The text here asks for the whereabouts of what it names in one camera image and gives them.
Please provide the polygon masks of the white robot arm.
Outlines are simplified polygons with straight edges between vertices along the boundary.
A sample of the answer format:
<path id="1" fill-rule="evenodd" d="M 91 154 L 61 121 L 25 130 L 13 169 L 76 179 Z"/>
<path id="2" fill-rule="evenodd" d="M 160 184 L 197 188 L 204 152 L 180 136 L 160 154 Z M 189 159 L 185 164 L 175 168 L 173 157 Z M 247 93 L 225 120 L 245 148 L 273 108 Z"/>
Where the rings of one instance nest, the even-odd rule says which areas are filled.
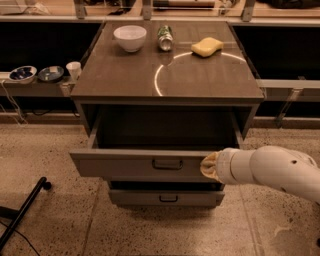
<path id="1" fill-rule="evenodd" d="M 200 171 L 226 185 L 256 184 L 320 203 L 320 168 L 300 151 L 278 146 L 226 148 L 205 157 Z"/>

